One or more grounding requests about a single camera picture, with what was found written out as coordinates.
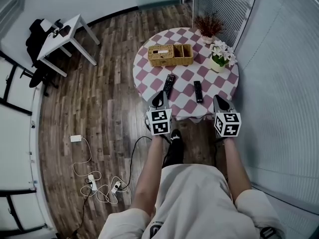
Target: round table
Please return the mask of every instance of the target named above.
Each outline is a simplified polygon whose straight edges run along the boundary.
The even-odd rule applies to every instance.
[[[194,54],[192,65],[153,67],[148,60],[148,47],[164,44],[191,44]],[[179,27],[165,30],[151,37],[138,51],[134,60],[134,83],[140,96],[149,98],[163,89],[168,74],[176,76],[170,94],[169,106],[176,120],[190,118],[199,122],[203,118],[212,119],[213,97],[231,100],[238,85],[238,66],[226,67],[216,73],[210,69],[211,51],[204,44],[195,28]],[[204,102],[196,103],[194,81],[200,81]]]

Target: remote control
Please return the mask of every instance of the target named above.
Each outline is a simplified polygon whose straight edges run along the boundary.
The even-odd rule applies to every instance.
[[[202,103],[203,102],[203,94],[201,92],[200,81],[194,81],[194,87],[195,87],[196,102]]]
[[[167,99],[169,99],[171,90],[172,90],[173,85],[174,85],[174,81],[175,81],[175,75],[174,74],[169,74],[167,76],[167,78],[166,78],[165,85],[164,85],[164,88],[163,88],[163,90],[165,91],[165,93],[167,95]]]

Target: white t-shirt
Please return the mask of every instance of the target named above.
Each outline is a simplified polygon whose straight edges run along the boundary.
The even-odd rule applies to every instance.
[[[266,227],[263,234],[276,233],[270,239],[285,237],[263,192],[246,190],[233,204],[215,167],[179,164],[162,170],[152,220],[140,209],[110,214],[99,239],[259,239]]]

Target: table leg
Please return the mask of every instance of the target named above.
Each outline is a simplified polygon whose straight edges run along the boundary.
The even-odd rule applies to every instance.
[[[82,24],[82,26],[85,28],[85,30],[89,33],[89,35],[92,37],[92,39],[94,40],[94,42],[99,45],[100,41],[98,40],[98,38],[96,38],[95,34],[92,32],[92,30],[89,28],[89,26],[85,23],[85,21],[83,20],[82,17],[80,17],[80,22]]]
[[[77,42],[74,38],[71,38],[71,43],[85,56],[94,66],[96,66],[96,61],[91,57],[89,53]]]
[[[72,54],[66,48],[64,48],[63,46],[60,47],[60,50],[62,50],[68,57],[72,56]]]
[[[42,58],[41,61],[46,64],[47,66],[51,67],[54,71],[58,72],[60,75],[62,75],[63,77],[66,77],[67,74],[65,72],[63,72],[60,68],[56,67],[55,65],[53,65],[51,62],[47,61],[45,58]]]

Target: vase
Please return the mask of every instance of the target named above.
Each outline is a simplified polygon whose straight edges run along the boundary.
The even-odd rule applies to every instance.
[[[214,60],[213,60],[213,56],[210,57],[210,68],[215,71],[216,73],[222,73],[225,69],[225,65],[224,66],[220,66],[218,65]]]
[[[203,43],[212,44],[214,36],[212,36],[212,37],[202,36],[201,39],[202,39]]]

